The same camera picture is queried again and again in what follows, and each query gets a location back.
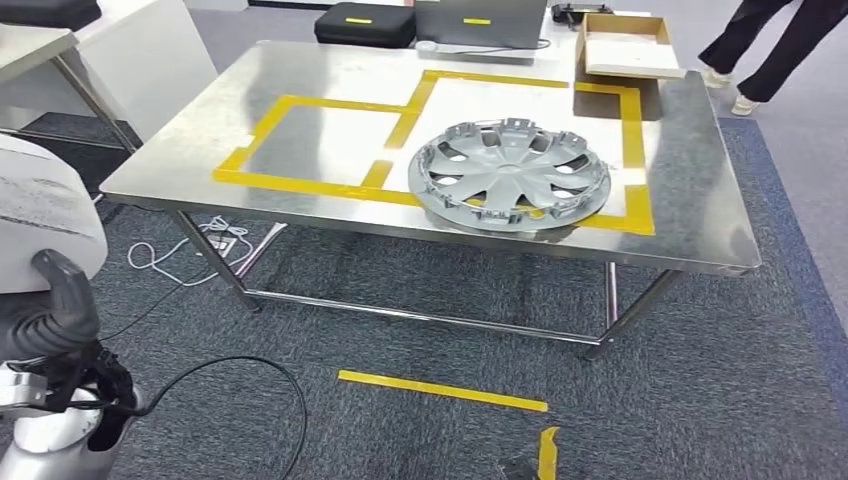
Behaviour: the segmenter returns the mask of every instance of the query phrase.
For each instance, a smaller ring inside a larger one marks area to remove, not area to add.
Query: black case
[[[0,22],[79,30],[100,18],[97,0],[0,0]]]
[[[415,38],[411,7],[342,2],[315,22],[320,43],[406,48]]]

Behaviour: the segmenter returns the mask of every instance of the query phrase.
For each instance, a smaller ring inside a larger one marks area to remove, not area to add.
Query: black cable
[[[298,458],[300,458],[301,452],[303,451],[303,446],[306,443],[306,430],[307,430],[307,425],[309,423],[309,411],[306,409],[306,397],[303,395],[303,390],[301,390],[300,385],[297,383],[297,380],[294,378],[294,375],[292,375],[291,372],[286,370],[286,368],[283,367],[282,365],[280,365],[276,362],[272,362],[271,360],[261,358],[261,357],[254,357],[254,356],[251,356],[251,355],[236,355],[236,356],[232,356],[232,357],[216,358],[214,360],[209,360],[207,362],[203,362],[200,365],[196,365],[196,366],[184,371],[183,373],[180,373],[176,377],[174,377],[173,380],[168,382],[164,387],[162,387],[162,389],[159,390],[158,393],[156,393],[156,395],[153,396],[153,399],[150,400],[150,403],[148,403],[146,407],[140,408],[140,409],[131,409],[131,408],[127,408],[127,407],[120,406],[120,405],[105,404],[103,402],[96,402],[96,401],[94,401],[94,402],[71,402],[68,405],[68,407],[69,408],[77,408],[79,410],[102,410],[104,408],[108,408],[108,409],[111,409],[111,410],[115,410],[115,411],[118,411],[118,412],[125,413],[127,415],[132,415],[132,416],[135,416],[135,417],[144,417],[144,416],[147,416],[150,413],[152,413],[153,409],[155,409],[156,406],[159,405],[159,402],[162,400],[162,398],[165,396],[165,394],[168,393],[168,391],[171,388],[173,388],[174,385],[179,383],[185,377],[191,375],[192,373],[194,373],[194,372],[196,372],[196,371],[198,371],[202,368],[206,368],[210,365],[214,365],[216,363],[221,363],[221,362],[232,361],[232,360],[251,360],[251,361],[254,361],[254,362],[264,363],[265,365],[268,365],[270,367],[277,369],[277,371],[282,373],[288,379],[288,381],[291,382],[292,387],[294,387],[294,391],[297,394],[297,401],[300,404],[300,410],[301,410],[301,415],[303,416],[303,422],[302,422],[301,428],[300,428],[300,438],[298,439],[297,447],[295,448],[295,451],[294,451],[294,454],[292,455],[291,460],[289,460],[289,463],[288,463],[288,466],[286,467],[285,472],[283,472],[283,476],[282,476],[281,480],[285,480],[286,478],[288,478],[289,474],[294,469],[294,466],[297,463]]]
[[[463,50],[461,52],[444,52],[444,53],[453,53],[453,54],[459,54],[459,55],[471,55],[471,54],[475,54],[475,53],[497,53],[497,52],[513,52],[513,51],[520,52],[522,50],[544,50],[544,49],[551,46],[551,41],[546,39],[546,38],[539,39],[539,43],[540,43],[540,45],[538,45],[536,47],[531,47],[531,48],[506,47],[506,48],[495,48],[493,50]]]
[[[164,211],[165,211],[165,210],[160,210],[160,209],[158,209],[158,208],[139,207],[138,205],[133,205],[133,207],[135,207],[135,208],[137,208],[137,209],[139,209],[139,210],[144,210],[145,212],[162,213],[162,212],[164,212]]]
[[[196,274],[194,274],[191,278],[189,278],[188,280],[186,280],[186,281],[185,281],[185,283],[188,283],[188,282],[190,282],[190,281],[194,280],[194,279],[195,279],[195,278],[197,278],[197,277],[201,277],[201,276],[203,276],[203,275],[204,275],[204,274],[206,274],[206,272],[208,272],[208,271],[209,271],[209,267],[207,266],[207,267],[205,267],[203,270],[201,270],[201,271],[197,272],[197,273],[196,273]],[[183,286],[183,284],[182,284],[182,283],[178,283],[178,284],[177,284],[174,288],[172,288],[171,290],[169,290],[169,291],[168,291],[165,295],[162,295],[162,297],[161,297],[161,298],[159,298],[159,300],[157,300],[157,301],[156,301],[156,303],[154,303],[154,304],[153,304],[150,308],[148,308],[147,310],[145,310],[145,311],[144,311],[144,313],[142,313],[142,314],[141,314],[138,318],[136,318],[135,320],[133,320],[132,322],[130,322],[129,324],[127,324],[124,328],[122,328],[122,329],[118,330],[117,332],[115,332],[115,333],[113,333],[113,334],[109,335],[108,337],[101,338],[101,339],[100,339],[100,341],[101,341],[101,342],[105,342],[105,341],[107,341],[107,340],[111,340],[111,339],[113,339],[113,338],[117,337],[118,335],[120,335],[120,334],[122,334],[122,333],[126,332],[127,330],[131,329],[132,327],[134,327],[134,326],[135,326],[138,322],[140,322],[140,321],[144,320],[145,318],[147,318],[147,316],[148,316],[148,315],[150,315],[150,314],[153,312],[153,310],[156,310],[156,307],[158,307],[159,305],[161,305],[161,304],[162,304],[162,302],[164,302],[165,300],[167,300],[167,299],[168,299],[168,297],[170,297],[171,295],[173,295],[173,294],[174,294],[174,292],[176,292],[176,291],[177,291],[180,287],[182,287],[182,286]]]

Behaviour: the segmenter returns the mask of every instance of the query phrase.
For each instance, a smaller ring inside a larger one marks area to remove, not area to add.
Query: white cable
[[[212,220],[209,221],[209,223],[204,223],[202,225],[198,225],[198,228],[200,228],[200,231],[203,232],[203,233],[209,232],[209,231],[212,231],[212,232],[228,232],[228,233],[234,235],[238,239],[239,242],[247,245],[247,253],[245,253],[243,256],[233,260],[232,262],[230,262],[229,265],[231,267],[238,265],[239,263],[247,260],[250,257],[250,255],[253,254],[253,244],[250,243],[249,241],[245,240],[245,238],[244,238],[245,235],[248,234],[247,229],[246,228],[240,228],[240,227],[231,227],[230,224],[227,223],[227,221],[224,220],[220,215],[215,216]],[[161,273],[162,275],[170,278],[174,282],[179,283],[180,285],[182,285],[184,287],[194,287],[194,286],[200,285],[201,283],[206,283],[209,280],[212,280],[213,278],[217,277],[218,274],[213,273],[212,275],[209,275],[208,277],[206,277],[202,280],[198,280],[196,282],[186,283],[186,282],[180,280],[179,278],[177,278],[176,276],[172,275],[171,273],[165,271],[161,267],[159,267],[160,263],[162,263],[165,260],[167,260],[168,258],[170,258],[171,255],[176,253],[177,250],[182,248],[182,246],[185,245],[186,243],[188,243],[188,239],[187,238],[182,239],[179,243],[174,245],[174,247],[171,250],[169,250],[168,253],[166,253],[165,255],[163,255],[159,258],[156,257],[156,249],[153,248],[153,245],[151,245],[147,242],[135,243],[135,244],[133,244],[133,246],[130,247],[129,250],[127,250],[127,263],[129,263],[130,266],[133,267],[136,270],[145,270],[145,269],[148,269],[148,268],[153,269],[154,271]],[[132,259],[133,252],[135,252],[135,249],[138,248],[138,247],[146,247],[147,250],[150,252],[150,261],[148,263],[145,263],[143,265],[137,265],[135,262],[133,262],[133,259]]]

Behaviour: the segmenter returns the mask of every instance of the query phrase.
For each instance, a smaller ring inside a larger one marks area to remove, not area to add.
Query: table leg
[[[24,138],[36,138],[36,139],[39,139],[39,140],[54,140],[54,141],[57,141],[57,142],[75,143],[77,145],[88,145],[90,147],[110,148],[112,150],[123,150],[124,149],[124,147],[122,147],[120,145],[113,145],[111,143],[98,142],[96,140],[89,140],[87,138],[74,137],[74,136],[71,136],[71,135],[59,135],[57,133],[33,132],[31,130],[15,130],[13,128],[2,128],[2,127],[0,127],[0,133],[5,133],[7,135],[17,135],[18,137],[24,137]]]
[[[68,66],[68,63],[62,58],[62,55],[58,57],[53,57],[50,60],[53,65],[59,70],[59,73],[65,77],[65,80],[77,91],[80,97],[82,97],[83,101],[88,108],[97,115],[97,118],[106,123],[106,126],[112,130],[112,134],[118,141],[123,145],[124,149],[130,154],[133,154],[138,150],[135,145],[130,141],[129,137],[118,127],[117,119],[109,112],[109,109],[106,107],[106,104],[103,100],[95,93],[92,89],[88,88],[88,85],[83,82],[71,67]]]
[[[256,263],[256,261],[259,260],[259,257],[261,257],[263,253],[265,253],[265,250],[267,250],[268,247],[271,246],[274,240],[277,239],[280,233],[283,232],[283,229],[287,226],[287,223],[275,223],[274,226],[271,227],[271,230],[269,230],[268,233],[265,235],[265,238],[263,238],[262,241],[259,242],[259,245],[257,245],[256,248],[253,250],[253,255],[248,257],[244,261],[244,263],[241,264],[238,270],[236,270],[236,276],[239,278],[244,278],[244,276],[247,275],[248,272],[250,272],[250,269],[253,268],[253,265]]]
[[[203,255],[209,265],[218,272],[218,275],[224,279],[225,282],[229,283],[230,286],[236,291],[236,295],[239,296],[239,299],[242,303],[247,306],[251,311],[259,310],[259,304],[252,298],[245,295],[245,291],[247,290],[242,283],[241,279],[236,276],[235,273],[230,269],[230,266],[227,265],[227,262],[221,258],[221,255],[215,250],[215,247],[209,243],[209,240],[206,238],[206,235],[197,228],[197,225],[192,221],[191,217],[188,216],[185,212],[181,212],[179,210],[173,210],[168,212],[171,215],[171,218],[174,219],[177,226],[186,234],[189,241],[194,245],[195,248]]]
[[[675,280],[680,278],[683,275],[683,272],[678,270],[666,270],[653,283],[648,287],[647,290],[642,292],[642,295],[633,302],[633,305],[618,318],[618,320],[610,326],[606,332],[599,338],[599,345],[590,347],[589,350],[586,351],[584,358],[586,360],[596,360],[604,351],[609,348],[610,344],[615,342],[615,339],[627,328],[632,327],[636,324],[636,321],[640,318],[640,314],[644,314],[648,307],[650,307],[651,303],[662,296],[666,290],[668,290],[672,285],[674,285]]]
[[[604,264],[604,296],[607,302],[606,321],[607,329],[618,320],[618,290],[615,284],[615,264],[612,262]]]

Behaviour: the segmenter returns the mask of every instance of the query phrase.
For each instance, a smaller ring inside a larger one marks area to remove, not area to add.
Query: blue carpet border
[[[775,235],[784,265],[822,356],[834,401],[843,419],[848,422],[848,337],[795,217],[760,127],[755,120],[742,118],[721,118],[719,124],[754,133],[746,134],[748,138],[745,146],[750,152],[747,160],[757,176],[763,198],[774,219]]]

